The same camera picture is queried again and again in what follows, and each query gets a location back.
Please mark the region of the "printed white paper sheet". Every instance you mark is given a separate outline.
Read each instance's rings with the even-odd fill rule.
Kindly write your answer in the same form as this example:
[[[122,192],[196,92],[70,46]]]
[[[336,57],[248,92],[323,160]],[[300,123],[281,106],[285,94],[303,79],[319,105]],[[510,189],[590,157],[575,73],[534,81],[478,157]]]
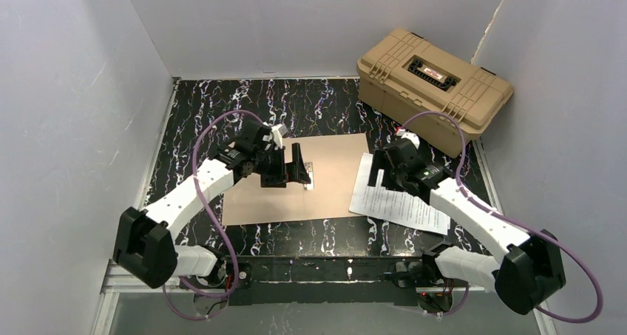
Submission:
[[[450,218],[446,214],[419,197],[385,189],[382,186],[383,172],[377,174],[375,186],[368,186],[372,162],[372,154],[362,155],[348,208],[350,212],[419,231],[448,234]]]

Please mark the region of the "beige paper folder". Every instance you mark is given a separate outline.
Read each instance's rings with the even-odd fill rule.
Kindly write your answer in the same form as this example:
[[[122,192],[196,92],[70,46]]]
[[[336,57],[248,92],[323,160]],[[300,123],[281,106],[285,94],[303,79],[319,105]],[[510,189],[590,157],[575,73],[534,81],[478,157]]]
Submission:
[[[369,152],[366,134],[288,138],[288,161],[292,143],[299,143],[304,161],[313,164],[313,188],[301,183],[262,188],[260,176],[251,175],[224,194],[224,226],[354,216],[349,205],[361,157]]]

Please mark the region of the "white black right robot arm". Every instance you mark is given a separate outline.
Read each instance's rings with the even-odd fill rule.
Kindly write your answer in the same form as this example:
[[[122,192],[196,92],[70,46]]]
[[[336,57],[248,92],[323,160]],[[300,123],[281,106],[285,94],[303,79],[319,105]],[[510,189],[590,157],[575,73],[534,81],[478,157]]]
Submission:
[[[418,198],[462,226],[489,252],[476,254],[441,242],[406,271],[384,274],[383,279],[463,280],[494,291],[522,315],[566,285],[560,249],[545,240],[553,236],[550,232],[532,235],[499,220],[484,202],[476,206],[474,195],[462,191],[449,169],[419,159],[410,139],[399,138],[374,152],[367,184]]]

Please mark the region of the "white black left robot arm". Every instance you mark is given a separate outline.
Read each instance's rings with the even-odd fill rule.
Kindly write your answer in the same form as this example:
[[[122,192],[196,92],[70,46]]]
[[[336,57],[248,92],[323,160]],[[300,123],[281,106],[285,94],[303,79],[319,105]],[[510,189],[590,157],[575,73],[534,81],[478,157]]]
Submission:
[[[181,246],[176,236],[204,207],[250,175],[263,188],[311,183],[299,143],[285,159],[284,125],[248,121],[238,136],[219,146],[175,189],[142,209],[120,216],[113,260],[150,288],[172,277],[209,276],[219,257],[203,246]]]

